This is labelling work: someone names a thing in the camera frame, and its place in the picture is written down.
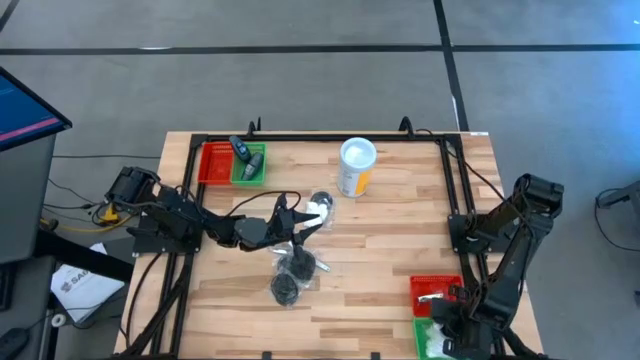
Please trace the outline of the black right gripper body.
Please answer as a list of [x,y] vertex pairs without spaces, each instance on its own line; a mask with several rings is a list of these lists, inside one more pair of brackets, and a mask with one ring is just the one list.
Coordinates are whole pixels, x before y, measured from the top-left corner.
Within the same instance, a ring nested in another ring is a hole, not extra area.
[[455,359],[489,360],[493,335],[487,325],[473,320],[467,291],[450,285],[443,298],[431,301],[431,318],[445,337],[442,352]]

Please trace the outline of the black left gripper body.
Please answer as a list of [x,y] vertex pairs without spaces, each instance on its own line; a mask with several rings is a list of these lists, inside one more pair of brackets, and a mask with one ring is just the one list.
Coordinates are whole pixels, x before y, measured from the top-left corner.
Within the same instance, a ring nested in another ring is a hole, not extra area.
[[304,223],[295,224],[293,222],[293,210],[296,210],[295,207],[288,206],[287,193],[283,192],[277,197],[272,216],[268,222],[269,245],[275,246],[282,243],[290,245],[290,250],[280,256],[279,265],[303,265],[307,262],[304,244],[294,244],[294,234],[300,231],[296,230],[296,226]]

